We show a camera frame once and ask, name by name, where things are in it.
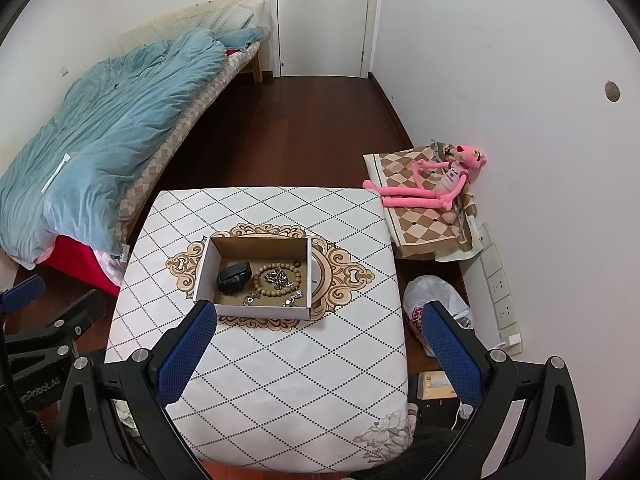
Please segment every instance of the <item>wooden bead bracelet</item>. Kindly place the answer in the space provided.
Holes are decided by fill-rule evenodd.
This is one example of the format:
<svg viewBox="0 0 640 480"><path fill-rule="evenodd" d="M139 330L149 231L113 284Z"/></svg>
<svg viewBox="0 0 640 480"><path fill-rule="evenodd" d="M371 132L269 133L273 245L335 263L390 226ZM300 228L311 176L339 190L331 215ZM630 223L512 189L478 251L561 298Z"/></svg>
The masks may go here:
<svg viewBox="0 0 640 480"><path fill-rule="evenodd" d="M279 290L267 290L263 288L260 285L260 277L268 270L273 270L273 269L282 269L283 271L291 270L294 275L294 281L295 281L294 286L286 286ZM286 294L290 294L293 291L295 291L297 288L299 288L301 284L302 284L302 276L300 275L300 271L295 266L295 264L283 264L283 263L269 264L264 267L260 267L257 270L257 272L254 274L254 290L259 294L270 297L270 298L279 298Z"/></svg>

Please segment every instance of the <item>brown checkered fabric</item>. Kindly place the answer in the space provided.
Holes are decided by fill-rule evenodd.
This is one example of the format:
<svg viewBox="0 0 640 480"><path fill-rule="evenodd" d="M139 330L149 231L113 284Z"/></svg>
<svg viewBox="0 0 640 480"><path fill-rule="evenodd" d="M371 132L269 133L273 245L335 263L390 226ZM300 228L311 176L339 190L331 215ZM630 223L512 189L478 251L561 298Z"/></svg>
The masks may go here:
<svg viewBox="0 0 640 480"><path fill-rule="evenodd" d="M382 186L406 186L415 188L412 165L417 160L436 160L434 150L438 150L440 158L446 160L454 147L451 144L437 143L430 146L421 146L395 153L380 153L376 166L381 170L379 175ZM433 173L421 173L421 182L425 189L433 189L438 183L443 170L435 170ZM465 215L476 215L476 203L469 188L469 184L463 188L460 195ZM440 250L460 246L463 250L471 248L471 236L468 231L466 218L460 224L458 211L444 212L442 210L424 208L396 207L388 209L397 239L401 256L414 256L416 254L430 254Z"/></svg>

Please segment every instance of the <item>baseboard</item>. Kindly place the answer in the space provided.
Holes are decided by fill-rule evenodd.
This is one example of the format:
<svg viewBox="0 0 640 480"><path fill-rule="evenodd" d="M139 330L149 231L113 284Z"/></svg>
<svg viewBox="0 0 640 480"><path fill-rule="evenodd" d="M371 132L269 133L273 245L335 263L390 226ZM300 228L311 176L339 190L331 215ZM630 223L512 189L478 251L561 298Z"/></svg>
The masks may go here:
<svg viewBox="0 0 640 480"><path fill-rule="evenodd" d="M380 83L376 79L376 76L374 76L373 73L369 72L368 79L373 83L373 86L375 86L376 90L380 94L380 97L385 104L386 111L389 113L389 116L391 117L391 120L396 127L396 134L398 134L400 142L402 142L402 145L405 146L407 150L413 148L414 144L411 142L409 134L404 129L404 124L402 124L400 117L398 117L398 114L396 113L396 109L391 104L389 98L386 96L385 91L382 89L382 86L380 86Z"/></svg>

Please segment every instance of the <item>door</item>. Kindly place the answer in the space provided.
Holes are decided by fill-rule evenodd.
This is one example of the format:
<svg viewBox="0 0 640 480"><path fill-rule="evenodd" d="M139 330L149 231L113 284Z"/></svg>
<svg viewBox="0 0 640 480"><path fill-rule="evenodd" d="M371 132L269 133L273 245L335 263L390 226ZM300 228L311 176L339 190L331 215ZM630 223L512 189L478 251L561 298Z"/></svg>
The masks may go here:
<svg viewBox="0 0 640 480"><path fill-rule="evenodd" d="M278 0L282 75L360 76L367 0Z"/></svg>

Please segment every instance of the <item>wall socket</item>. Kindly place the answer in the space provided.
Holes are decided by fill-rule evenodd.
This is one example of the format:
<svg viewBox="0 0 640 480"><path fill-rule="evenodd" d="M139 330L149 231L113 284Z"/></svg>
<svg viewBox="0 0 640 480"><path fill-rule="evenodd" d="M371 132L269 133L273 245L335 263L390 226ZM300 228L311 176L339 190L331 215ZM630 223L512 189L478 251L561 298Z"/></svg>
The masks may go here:
<svg viewBox="0 0 640 480"><path fill-rule="evenodd" d="M498 324L500 341L507 341L509 336L516 334L520 334L520 339L522 340L522 333L518 326L516 309L513 304L513 296L509 290L509 285L507 285L507 277L502 268L498 248L486 223L479 227L478 235L482 242L480 261L486 284L489 288L489 294L491 295L491 301L494 304L495 320ZM519 354L522 352L522 343L505 350L510 355Z"/></svg>
<svg viewBox="0 0 640 480"><path fill-rule="evenodd" d="M503 328L507 328L509 325L512 325L517 322L516 318L516 309L513 305L513 299L511 295L502 298L500 301L497 301L494 305L495 308L495 319L498 322L498 330L502 330Z"/></svg>
<svg viewBox="0 0 640 480"><path fill-rule="evenodd" d="M489 294L491 294L491 299L493 300L494 305L510 294L504 270L500 269L493 276L487 279L486 282L489 284Z"/></svg>

